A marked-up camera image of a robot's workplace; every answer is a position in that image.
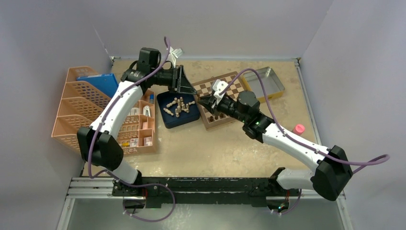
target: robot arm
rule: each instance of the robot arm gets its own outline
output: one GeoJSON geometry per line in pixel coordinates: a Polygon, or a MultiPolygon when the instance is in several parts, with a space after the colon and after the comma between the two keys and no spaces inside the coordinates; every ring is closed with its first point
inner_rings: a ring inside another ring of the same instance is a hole
{"type": "Polygon", "coordinates": [[[138,61],[130,65],[121,77],[118,89],[101,115],[90,125],[78,130],[78,142],[82,159],[87,161],[92,150],[92,164],[102,166],[121,180],[129,184],[141,182],[141,172],[132,168],[124,160],[124,152],[116,139],[123,121],[152,85],[167,86],[170,92],[196,94],[196,90],[187,80],[183,66],[175,66],[176,58],[182,54],[181,49],[169,48],[170,69],[160,69],[155,75],[131,87],[146,75],[153,72],[160,63],[161,54],[152,48],[142,48],[138,61]]]}
{"type": "MultiPolygon", "coordinates": [[[[155,75],[130,89],[128,87],[149,73],[155,71],[160,62],[160,52],[156,49],[142,48],[137,61],[126,70],[121,78],[118,90],[102,114],[90,127],[81,127],[78,141],[83,160],[87,161],[92,150],[92,164],[102,166],[113,172],[118,178],[129,184],[141,184],[141,172],[132,168],[124,160],[124,152],[117,143],[119,129],[134,104],[141,99],[145,91],[152,85],[167,86],[170,92],[196,94],[196,90],[187,80],[183,66],[174,66],[181,50],[170,48],[170,69],[160,69],[155,75]],[[96,137],[93,148],[92,139],[96,137]]],[[[289,170],[279,168],[273,180],[282,189],[302,188],[314,189],[322,197],[335,200],[352,177],[352,170],[343,165],[311,152],[288,139],[274,120],[259,111],[259,101],[253,92],[243,91],[234,101],[226,94],[221,94],[227,83],[217,80],[211,95],[201,97],[198,103],[212,114],[224,113],[244,123],[243,130],[252,139],[275,146],[304,163],[309,170],[289,170]]],[[[338,146],[332,149],[307,141],[286,129],[284,132],[296,140],[313,146],[315,149],[328,152],[334,158],[347,160],[345,152],[338,146]]]]}
{"type": "Polygon", "coordinates": [[[221,94],[227,85],[227,82],[217,80],[212,85],[212,94],[201,97],[198,103],[214,115],[223,113],[241,121],[244,123],[242,128],[247,136],[283,150],[309,168],[309,170],[279,168],[274,178],[281,188],[312,189],[327,200],[336,200],[352,177],[350,166],[337,163],[299,145],[287,138],[285,133],[296,141],[312,146],[316,150],[328,152],[336,159],[347,161],[344,150],[338,146],[329,149],[317,145],[283,127],[279,128],[272,118],[259,111],[260,102],[253,92],[240,92],[237,101],[234,101],[227,94],[221,94]]]}

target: workbench surface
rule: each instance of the workbench surface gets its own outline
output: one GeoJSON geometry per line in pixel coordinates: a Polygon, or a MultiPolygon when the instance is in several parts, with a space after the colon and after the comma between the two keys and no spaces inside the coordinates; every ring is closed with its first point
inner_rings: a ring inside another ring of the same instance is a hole
{"type": "MultiPolygon", "coordinates": [[[[119,79],[132,60],[116,60],[112,72],[119,79]]],[[[184,65],[185,74],[191,83],[212,76],[245,68],[260,69],[270,66],[285,86],[281,98],[272,99],[271,107],[282,126],[292,130],[303,124],[306,131],[302,137],[315,141],[309,112],[296,67],[292,61],[178,61],[184,65]]],[[[167,87],[153,86],[158,95],[167,87]]],[[[270,116],[265,103],[261,111],[270,116]]],[[[160,111],[156,109],[156,153],[130,155],[125,159],[143,176],[196,176],[196,177],[269,177],[278,167],[305,169],[305,165],[278,150],[247,137],[242,123],[236,121],[207,131],[202,119],[166,129],[160,111]]],[[[100,169],[92,167],[95,174],[100,169]]],[[[83,176],[87,176],[87,164],[83,176]]]]}

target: metal frame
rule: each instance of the metal frame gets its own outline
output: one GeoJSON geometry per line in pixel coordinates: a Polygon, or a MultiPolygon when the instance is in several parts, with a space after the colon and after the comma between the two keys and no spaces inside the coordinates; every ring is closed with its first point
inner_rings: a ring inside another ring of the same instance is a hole
{"type": "MultiPolygon", "coordinates": [[[[304,98],[307,105],[307,110],[312,122],[313,130],[315,133],[316,143],[321,145],[320,136],[318,134],[316,122],[313,116],[312,108],[307,96],[307,91],[305,84],[303,83],[302,73],[300,71],[300,65],[298,59],[292,59],[296,66],[297,73],[299,75],[300,83],[303,89],[304,98]]],[[[141,196],[112,196],[113,184],[111,177],[99,177],[96,179],[90,179],[88,177],[76,177],[72,178],[64,207],[62,209],[62,214],[59,219],[57,230],[66,230],[68,228],[70,216],[72,209],[75,204],[76,199],[132,199],[132,200],[142,200],[141,196]]],[[[272,196],[267,197],[267,200],[278,200],[284,199],[284,197],[272,196]]],[[[324,199],[315,191],[303,190],[301,199],[324,199]]],[[[348,214],[346,198],[344,192],[337,198],[336,203],[339,209],[340,217],[345,230],[353,230],[350,216],[348,214]]]]}

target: pink object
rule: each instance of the pink object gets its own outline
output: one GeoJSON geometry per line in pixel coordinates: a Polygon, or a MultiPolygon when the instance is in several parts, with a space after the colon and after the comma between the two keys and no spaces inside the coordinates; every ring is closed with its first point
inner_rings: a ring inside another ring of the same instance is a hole
{"type": "Polygon", "coordinates": [[[304,127],[302,124],[297,124],[297,125],[293,128],[292,132],[293,132],[294,134],[300,136],[302,133],[304,133],[305,130],[306,130],[306,129],[305,129],[305,127],[304,127]]]}

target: gray wall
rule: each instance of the gray wall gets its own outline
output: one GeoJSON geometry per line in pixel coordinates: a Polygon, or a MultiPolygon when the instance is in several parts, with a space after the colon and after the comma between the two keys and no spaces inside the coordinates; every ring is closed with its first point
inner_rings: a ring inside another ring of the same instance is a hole
{"type": "Polygon", "coordinates": [[[138,57],[143,46],[183,58],[301,57],[332,0],[84,0],[110,55],[138,57]]]}
{"type": "Polygon", "coordinates": [[[55,229],[83,165],[51,139],[68,67],[108,71],[77,0],[0,2],[0,229],[55,229]]]}
{"type": "Polygon", "coordinates": [[[347,186],[355,229],[406,224],[406,1],[336,0],[301,62],[325,145],[353,161],[392,158],[347,186]]]}

